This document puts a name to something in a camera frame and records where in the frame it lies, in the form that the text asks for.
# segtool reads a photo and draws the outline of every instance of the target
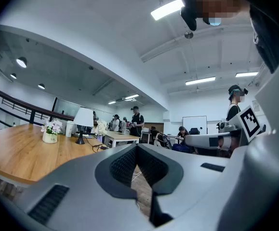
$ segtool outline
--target floor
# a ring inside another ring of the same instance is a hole
[[[138,167],[136,167],[134,171],[131,188],[137,191],[137,203],[140,211],[148,218],[150,215],[152,190],[144,176],[140,173],[140,169]],[[16,187],[10,183],[0,180],[0,194],[11,201],[18,198],[24,190],[24,187]]]

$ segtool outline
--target round wooden table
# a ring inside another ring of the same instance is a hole
[[[76,144],[76,137],[58,135],[58,142],[46,144],[39,126],[24,124],[0,130],[0,179],[14,185],[28,186],[63,163],[93,154],[96,139]]]

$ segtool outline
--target black cap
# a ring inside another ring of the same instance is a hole
[[[242,89],[240,88],[240,86],[238,86],[238,85],[233,85],[233,86],[231,86],[231,87],[228,89],[228,94],[230,95],[231,92],[232,92],[233,90],[235,90],[235,89],[242,90]]]

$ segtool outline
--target flower pot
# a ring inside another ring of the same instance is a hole
[[[43,133],[43,141],[48,144],[57,143],[57,135],[56,134],[49,134],[46,131]]]

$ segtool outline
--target white cup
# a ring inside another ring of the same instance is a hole
[[[72,136],[72,130],[73,130],[74,122],[67,121],[66,123],[66,137]]]

